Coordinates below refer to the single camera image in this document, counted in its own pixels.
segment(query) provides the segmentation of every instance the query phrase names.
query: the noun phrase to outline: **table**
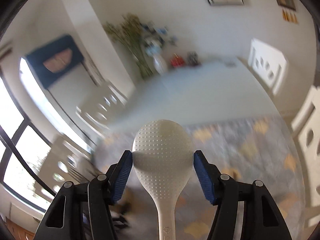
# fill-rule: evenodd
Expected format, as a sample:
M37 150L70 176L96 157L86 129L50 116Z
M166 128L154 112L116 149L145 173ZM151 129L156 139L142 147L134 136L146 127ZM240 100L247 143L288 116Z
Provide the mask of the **table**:
M279 114L238 118L229 121L185 125L187 133L209 163L237 181L262 180L276 201L293 240L299 239L305 206L304 184L295 145ZM94 164L102 172L117 163L124 150L131 149L135 132L108 135L95 154ZM119 239L156 240L156 206L132 169L127 189L132 211L125 215L130 228ZM175 208L176 238L205 240L216 208L204 198L193 172ZM240 239L243 203L239 203L235 239Z
M278 111L265 90L240 60L225 57L142 83L108 132L137 132L158 119L190 125L267 114Z

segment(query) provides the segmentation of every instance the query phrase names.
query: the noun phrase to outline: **metal screw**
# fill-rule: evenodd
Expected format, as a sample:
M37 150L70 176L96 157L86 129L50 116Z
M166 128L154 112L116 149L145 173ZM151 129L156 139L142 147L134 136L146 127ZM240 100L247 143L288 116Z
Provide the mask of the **metal screw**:
M223 179L223 180L229 180L230 179L229 175L227 175L227 174L221 174L220 178Z
M255 184L258 186L258 187L262 187L263 186L263 182L261 180L256 180Z
M107 178L107 176L105 174L100 174L98 176L98 180L105 180Z
M71 181L67 181L65 184L64 184L64 187L68 188L68 187L71 187L72 186L72 182Z

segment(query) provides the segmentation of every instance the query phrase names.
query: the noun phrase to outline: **window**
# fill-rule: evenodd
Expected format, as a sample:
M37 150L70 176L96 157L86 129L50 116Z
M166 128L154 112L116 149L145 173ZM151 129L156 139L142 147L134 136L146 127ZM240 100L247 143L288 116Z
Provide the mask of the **window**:
M47 145L30 126L24 130L16 148L35 174L38 174L40 171L50 151L50 146ZM50 203L48 201L34 193L35 180L23 168L13 154L10 157L4 174L4 183L37 206L44 209L49 207Z
M0 98L2 105L0 107L0 125L7 135L12 138L24 118L13 103L2 79L0 79Z
M50 151L49 141L34 127L0 78L0 125L29 167L38 173ZM0 142L0 182L25 203L45 212L50 202L34 193L32 176L12 151Z

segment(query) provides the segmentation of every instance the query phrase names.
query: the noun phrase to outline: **chair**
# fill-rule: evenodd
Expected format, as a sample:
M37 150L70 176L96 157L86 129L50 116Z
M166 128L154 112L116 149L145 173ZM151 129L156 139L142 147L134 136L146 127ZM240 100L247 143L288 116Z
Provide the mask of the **chair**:
M111 82L106 81L77 107L76 114L103 137L103 131L117 118L126 102L127 98Z
M88 182L101 174L90 162L91 155L66 135L58 135L51 145L38 176L54 191L58 191L66 181L75 184ZM49 195L37 182L35 193L51 201Z
M320 219L320 87L310 88L291 127L303 155L301 163L304 164L304 183L308 200L303 239L307 239Z
M252 39L248 65L275 96L287 77L288 61L281 51L257 39Z

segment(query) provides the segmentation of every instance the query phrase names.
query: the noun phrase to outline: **red object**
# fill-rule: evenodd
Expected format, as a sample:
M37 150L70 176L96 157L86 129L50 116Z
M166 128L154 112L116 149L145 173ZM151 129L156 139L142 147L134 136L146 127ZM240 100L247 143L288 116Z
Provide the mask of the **red object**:
M183 58L177 54L173 55L173 58L170 62L173 67L183 67L185 65Z

